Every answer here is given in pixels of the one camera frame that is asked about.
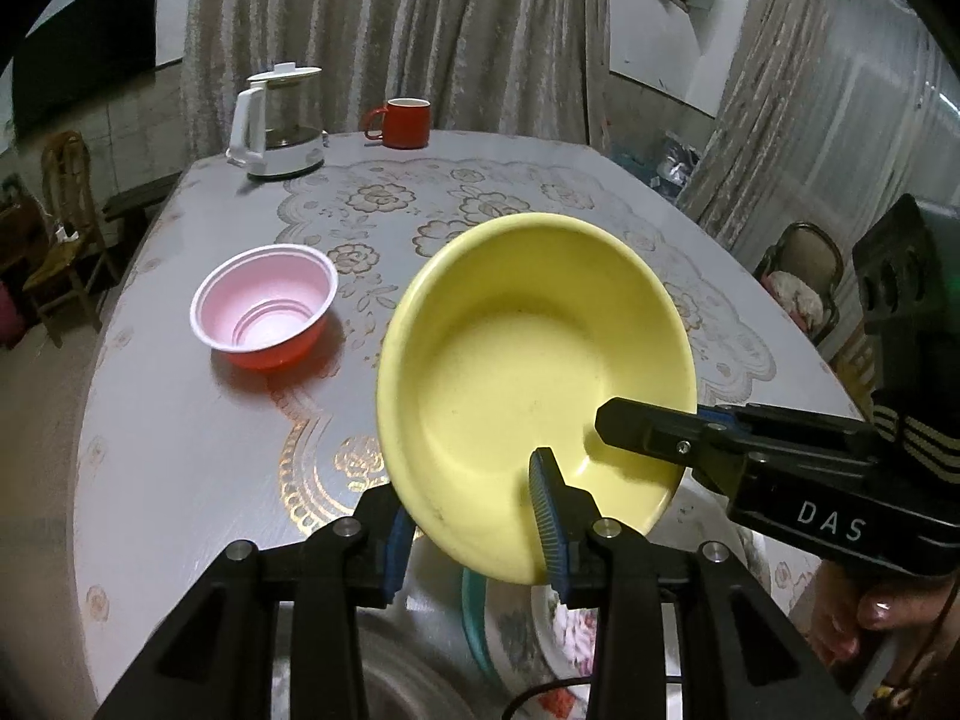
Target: white kettle handle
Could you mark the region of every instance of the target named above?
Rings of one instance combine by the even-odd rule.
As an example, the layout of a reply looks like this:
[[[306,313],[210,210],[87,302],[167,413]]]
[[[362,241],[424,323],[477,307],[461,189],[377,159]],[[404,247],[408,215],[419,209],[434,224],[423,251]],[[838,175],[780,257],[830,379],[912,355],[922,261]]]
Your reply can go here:
[[[240,167],[264,165],[267,148],[266,90],[262,86],[245,89],[237,97],[227,159]]]

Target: kettle lid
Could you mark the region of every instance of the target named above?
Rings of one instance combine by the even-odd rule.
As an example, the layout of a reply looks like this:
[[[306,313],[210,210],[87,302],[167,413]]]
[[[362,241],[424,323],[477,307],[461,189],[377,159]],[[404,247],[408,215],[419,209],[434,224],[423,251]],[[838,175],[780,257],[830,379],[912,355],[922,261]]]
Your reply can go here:
[[[267,70],[265,73],[257,73],[250,76],[247,81],[279,81],[306,79],[309,76],[315,76],[320,72],[320,68],[297,67],[296,62],[280,62],[274,65],[274,69]]]

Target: kettle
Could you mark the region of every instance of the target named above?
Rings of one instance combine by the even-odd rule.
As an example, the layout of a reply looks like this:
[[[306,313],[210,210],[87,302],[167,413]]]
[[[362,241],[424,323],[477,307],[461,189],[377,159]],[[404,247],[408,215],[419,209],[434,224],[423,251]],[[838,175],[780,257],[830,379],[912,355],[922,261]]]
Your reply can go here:
[[[277,178],[323,165],[320,68],[281,62],[247,79],[237,97],[227,160],[249,175]]]

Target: mug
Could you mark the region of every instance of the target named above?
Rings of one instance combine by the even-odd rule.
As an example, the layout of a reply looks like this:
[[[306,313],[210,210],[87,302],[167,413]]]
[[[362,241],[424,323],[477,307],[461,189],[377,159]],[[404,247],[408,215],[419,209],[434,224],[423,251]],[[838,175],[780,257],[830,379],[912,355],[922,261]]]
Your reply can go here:
[[[379,135],[370,128],[377,116],[383,116]],[[430,142],[430,101],[417,98],[394,98],[374,108],[360,124],[368,141],[383,141],[389,148],[423,148]]]

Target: tiled wall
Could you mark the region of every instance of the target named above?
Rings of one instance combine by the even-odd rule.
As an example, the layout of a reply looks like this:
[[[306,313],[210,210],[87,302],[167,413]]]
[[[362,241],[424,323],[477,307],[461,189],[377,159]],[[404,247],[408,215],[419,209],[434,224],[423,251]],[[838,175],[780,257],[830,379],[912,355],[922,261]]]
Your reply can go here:
[[[605,97],[613,146],[641,162],[659,162],[666,131],[701,152],[712,135],[713,117],[623,76],[608,74]]]
[[[49,135],[67,129],[80,132],[90,149],[90,190],[100,206],[119,191],[183,170],[180,79],[176,62],[85,100],[0,155],[0,178],[19,172],[42,200],[40,154]]]

